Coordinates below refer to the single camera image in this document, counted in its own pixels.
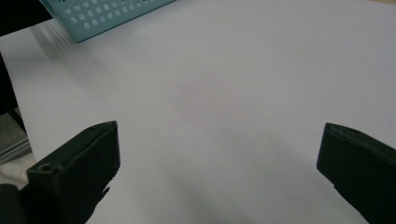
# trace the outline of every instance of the white table surface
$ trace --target white table surface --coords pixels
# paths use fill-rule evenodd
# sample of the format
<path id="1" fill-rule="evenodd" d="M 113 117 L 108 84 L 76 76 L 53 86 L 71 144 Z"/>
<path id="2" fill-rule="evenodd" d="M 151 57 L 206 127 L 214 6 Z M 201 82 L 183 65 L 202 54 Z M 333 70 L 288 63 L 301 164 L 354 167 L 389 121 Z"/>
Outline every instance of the white table surface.
<path id="1" fill-rule="evenodd" d="M 0 50 L 37 160 L 118 121 L 89 223 L 366 223 L 316 160 L 326 122 L 396 147 L 395 22 L 365 0 L 178 0 L 80 44 L 47 21 Z"/>

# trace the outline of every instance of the light blue plastic basket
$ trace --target light blue plastic basket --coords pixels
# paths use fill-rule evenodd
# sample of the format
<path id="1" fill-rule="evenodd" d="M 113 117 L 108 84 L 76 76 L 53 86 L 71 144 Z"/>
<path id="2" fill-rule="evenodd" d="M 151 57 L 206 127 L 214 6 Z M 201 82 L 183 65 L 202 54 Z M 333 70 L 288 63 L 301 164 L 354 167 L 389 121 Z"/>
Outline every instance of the light blue plastic basket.
<path id="1" fill-rule="evenodd" d="M 40 0 L 77 41 L 118 26 L 175 0 Z"/>

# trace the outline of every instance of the perforated plastic crate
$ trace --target perforated plastic crate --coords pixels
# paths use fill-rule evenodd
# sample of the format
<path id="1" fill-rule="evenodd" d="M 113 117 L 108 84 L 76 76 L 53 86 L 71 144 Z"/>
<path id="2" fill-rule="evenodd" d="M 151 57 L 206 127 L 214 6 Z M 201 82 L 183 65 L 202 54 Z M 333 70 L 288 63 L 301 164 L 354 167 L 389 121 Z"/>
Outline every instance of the perforated plastic crate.
<path id="1" fill-rule="evenodd" d="M 175 0 L 40 0 L 77 41 L 118 26 Z"/>

